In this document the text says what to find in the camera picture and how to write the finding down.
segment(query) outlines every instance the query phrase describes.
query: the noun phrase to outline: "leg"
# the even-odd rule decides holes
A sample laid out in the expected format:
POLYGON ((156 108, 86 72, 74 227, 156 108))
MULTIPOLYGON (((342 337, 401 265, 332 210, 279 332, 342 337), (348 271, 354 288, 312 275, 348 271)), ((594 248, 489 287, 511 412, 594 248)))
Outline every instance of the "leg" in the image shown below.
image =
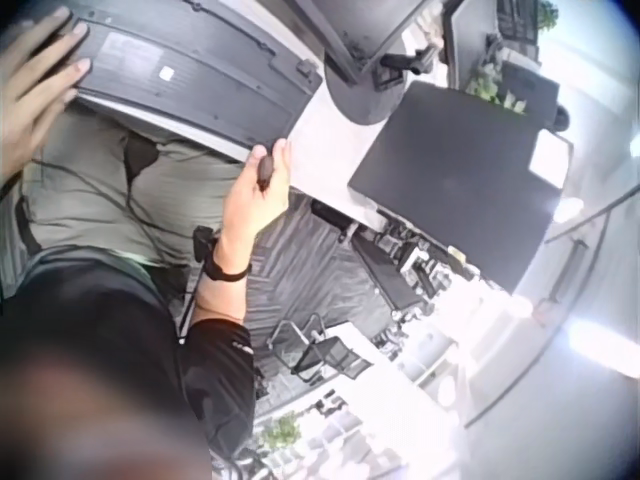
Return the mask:
POLYGON ((223 201, 242 170, 237 162, 216 156, 190 142, 158 145, 158 160, 131 186, 131 210, 161 246, 165 262, 193 259, 193 230, 218 228, 223 201))
POLYGON ((90 245, 159 260, 126 210, 127 130, 74 105, 56 122, 24 181, 31 231, 43 248, 90 245))

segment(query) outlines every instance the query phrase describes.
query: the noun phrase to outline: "desk surface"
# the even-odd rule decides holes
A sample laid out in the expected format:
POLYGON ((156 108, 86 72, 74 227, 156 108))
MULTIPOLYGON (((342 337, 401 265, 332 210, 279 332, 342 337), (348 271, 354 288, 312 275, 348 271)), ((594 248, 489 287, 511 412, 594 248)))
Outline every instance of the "desk surface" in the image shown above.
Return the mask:
MULTIPOLYGON (((223 2, 268 31, 301 58, 313 60, 319 66, 319 73, 324 75, 317 56, 258 3, 251 0, 223 2)), ((416 36, 412 36, 409 31, 405 33, 403 39, 408 51, 424 47, 416 43, 416 36)), ((421 81, 435 83, 438 74, 438 78, 443 78, 442 72, 437 69, 435 72, 423 75, 421 81)), ((247 157, 247 149, 209 132, 118 102, 88 95, 84 95, 84 98, 170 130, 239 161, 244 161, 247 157)), ((381 230, 385 219, 376 212, 376 204, 350 190, 347 184, 385 123, 363 127, 350 122, 338 111, 326 82, 323 83, 290 135, 294 148, 292 185, 354 220, 374 230, 381 230)))

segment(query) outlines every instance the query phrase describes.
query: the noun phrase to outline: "black office chair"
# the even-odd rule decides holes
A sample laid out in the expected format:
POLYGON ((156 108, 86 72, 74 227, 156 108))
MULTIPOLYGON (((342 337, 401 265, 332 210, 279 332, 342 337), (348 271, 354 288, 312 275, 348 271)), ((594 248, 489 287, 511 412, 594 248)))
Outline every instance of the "black office chair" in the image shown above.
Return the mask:
POLYGON ((302 330, 290 320, 281 320, 267 339, 267 347, 291 374, 305 383, 315 383, 321 379, 321 370, 325 365, 352 380, 358 378, 365 370, 371 367, 370 362, 350 350, 340 338, 327 338, 324 321, 317 313, 309 317, 309 321, 302 330), (308 338, 303 332, 308 332, 314 322, 318 323, 319 331, 310 331, 311 338, 308 338), (289 325, 305 344, 302 355, 295 362, 287 360, 279 345, 276 344, 282 327, 285 325, 289 325))

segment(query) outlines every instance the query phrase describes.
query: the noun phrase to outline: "desk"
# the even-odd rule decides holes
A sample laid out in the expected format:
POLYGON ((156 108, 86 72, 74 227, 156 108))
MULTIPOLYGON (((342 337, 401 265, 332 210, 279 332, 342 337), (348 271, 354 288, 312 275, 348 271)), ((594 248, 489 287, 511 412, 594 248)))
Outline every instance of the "desk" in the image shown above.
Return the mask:
MULTIPOLYGON (((301 58, 313 60, 319 66, 319 73, 324 75, 318 57, 264 7, 252 0, 222 1, 269 32, 301 58)), ((411 28, 405 32, 403 40, 408 51, 425 46, 420 45, 417 38, 420 37, 412 35, 411 28)), ((433 74, 423 75, 421 81, 435 82, 437 74, 438 70, 434 69, 433 74)), ((111 110, 172 131, 239 161, 244 161, 247 157, 248 151, 245 148, 209 132, 118 102, 89 95, 83 97, 111 110)), ((363 127, 350 122, 333 104, 326 83, 323 83, 290 135, 294 146, 292 185, 354 220, 380 231, 386 221, 376 212, 376 204, 351 191, 347 183, 384 123, 363 127)))

